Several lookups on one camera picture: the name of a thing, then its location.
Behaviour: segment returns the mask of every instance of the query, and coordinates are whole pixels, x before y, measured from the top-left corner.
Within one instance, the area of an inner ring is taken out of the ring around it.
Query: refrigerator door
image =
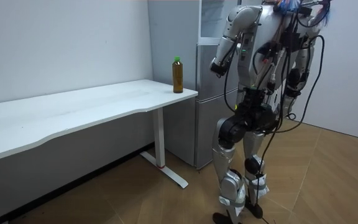
[[[236,104],[237,90],[227,94],[227,101],[234,108]],[[233,112],[227,108],[224,97],[213,98],[212,100],[197,102],[196,115],[196,168],[200,169],[212,161],[212,138],[216,123],[221,118],[228,118]]]
[[[199,101],[205,101],[223,95],[225,77],[218,78],[209,70],[209,66],[215,57],[217,49],[218,45],[198,46],[197,91]],[[238,57],[234,54],[233,63],[229,70],[229,78],[227,79],[226,92],[238,88],[237,61]]]

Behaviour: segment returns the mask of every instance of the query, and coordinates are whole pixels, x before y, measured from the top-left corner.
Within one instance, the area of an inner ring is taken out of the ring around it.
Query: desk leg
[[[165,166],[164,123],[162,108],[153,110],[153,123],[156,158],[154,158],[148,152],[142,152],[141,155],[153,165],[158,167],[164,174],[167,174],[173,181],[175,181],[180,187],[184,189],[187,187],[188,182]]]

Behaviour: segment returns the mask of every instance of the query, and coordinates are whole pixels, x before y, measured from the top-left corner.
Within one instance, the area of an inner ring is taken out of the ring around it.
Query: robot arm
[[[235,50],[239,34],[254,26],[258,21],[262,7],[236,6],[226,19],[223,36],[219,41],[216,57],[211,63],[211,71],[218,77],[223,76],[231,63],[230,53]]]
[[[311,62],[314,55],[314,45],[316,43],[314,37],[318,34],[319,29],[310,30],[306,34],[308,38],[303,42],[302,48],[298,52],[295,60],[295,68],[291,69],[291,72],[288,74],[283,102],[284,116],[288,116],[288,114],[291,113],[292,106],[298,96],[301,95],[301,91],[308,81]]]

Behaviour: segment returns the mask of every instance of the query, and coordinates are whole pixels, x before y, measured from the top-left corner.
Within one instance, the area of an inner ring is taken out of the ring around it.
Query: white wall
[[[0,0],[0,101],[140,78],[147,1]]]
[[[358,5],[333,1],[330,22],[321,34],[326,39],[323,72],[305,122],[358,136]],[[317,41],[308,85],[294,105],[298,118],[318,74],[321,42]]]
[[[143,78],[147,1],[0,0],[0,102]],[[0,216],[153,142],[151,120],[134,114],[1,159]]]

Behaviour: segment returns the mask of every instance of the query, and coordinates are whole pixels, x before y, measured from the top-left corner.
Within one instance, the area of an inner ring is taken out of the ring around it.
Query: brown liquid
[[[172,64],[173,92],[183,93],[183,64],[174,62]]]

